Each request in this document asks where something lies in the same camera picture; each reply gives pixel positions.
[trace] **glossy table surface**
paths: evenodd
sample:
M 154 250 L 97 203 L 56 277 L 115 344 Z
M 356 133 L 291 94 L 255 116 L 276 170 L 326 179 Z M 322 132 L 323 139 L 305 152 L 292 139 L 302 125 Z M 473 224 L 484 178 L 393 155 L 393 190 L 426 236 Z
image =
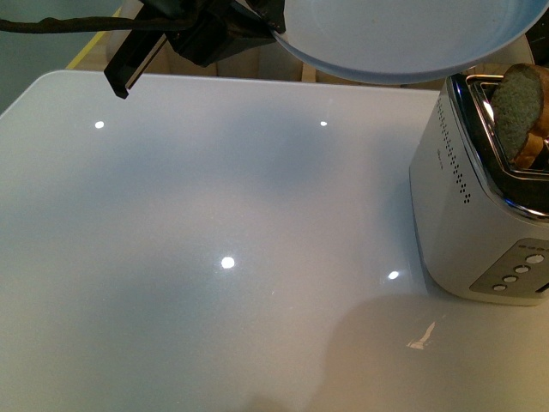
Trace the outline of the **glossy table surface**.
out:
M 546 411 L 549 306 L 421 268 L 436 98 L 39 79 L 0 118 L 0 410 Z

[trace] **black cable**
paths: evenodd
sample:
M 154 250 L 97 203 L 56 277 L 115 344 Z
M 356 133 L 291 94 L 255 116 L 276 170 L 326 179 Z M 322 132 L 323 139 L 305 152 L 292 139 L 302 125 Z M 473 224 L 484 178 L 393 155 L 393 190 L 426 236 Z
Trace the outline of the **black cable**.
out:
M 155 18 L 151 20 L 132 20 L 123 17 L 82 17 L 58 20 L 47 17 L 36 23 L 8 21 L 0 19 L 0 31 L 11 33 L 49 34 L 49 33 L 83 33 L 111 30 L 144 30 L 160 32 L 178 32 L 192 27 L 196 22 L 195 15 L 169 20 Z

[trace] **stainless steel toaster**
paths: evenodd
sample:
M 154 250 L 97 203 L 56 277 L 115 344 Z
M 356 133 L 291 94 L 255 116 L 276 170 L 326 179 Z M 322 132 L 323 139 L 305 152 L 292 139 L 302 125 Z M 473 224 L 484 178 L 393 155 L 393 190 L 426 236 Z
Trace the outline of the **stainless steel toaster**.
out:
M 549 297 L 549 173 L 507 161 L 490 104 L 501 76 L 449 77 L 410 166 L 424 267 L 471 300 Z

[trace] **toaster control panel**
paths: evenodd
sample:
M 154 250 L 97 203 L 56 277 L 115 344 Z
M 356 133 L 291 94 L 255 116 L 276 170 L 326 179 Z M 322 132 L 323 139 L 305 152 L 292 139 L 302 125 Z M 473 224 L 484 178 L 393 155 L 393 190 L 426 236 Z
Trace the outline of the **toaster control panel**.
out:
M 549 294 L 549 240 L 519 240 L 470 289 L 510 298 L 544 299 Z

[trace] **toaster button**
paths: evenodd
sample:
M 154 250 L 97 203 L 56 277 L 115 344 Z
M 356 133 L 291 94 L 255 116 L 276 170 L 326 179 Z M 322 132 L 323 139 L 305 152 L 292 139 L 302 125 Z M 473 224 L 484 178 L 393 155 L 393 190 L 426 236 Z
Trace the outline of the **toaster button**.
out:
M 513 283 L 513 282 L 516 282 L 516 281 L 518 281 L 517 276 L 505 276 L 504 277 L 504 282 L 505 283 Z
M 530 255 L 526 258 L 526 261 L 529 264 L 540 264 L 543 259 L 545 259 L 543 255 Z
M 516 266 L 515 267 L 515 272 L 516 273 L 526 273 L 530 270 L 530 267 L 529 266 L 526 266 L 525 264 L 521 265 L 521 266 Z

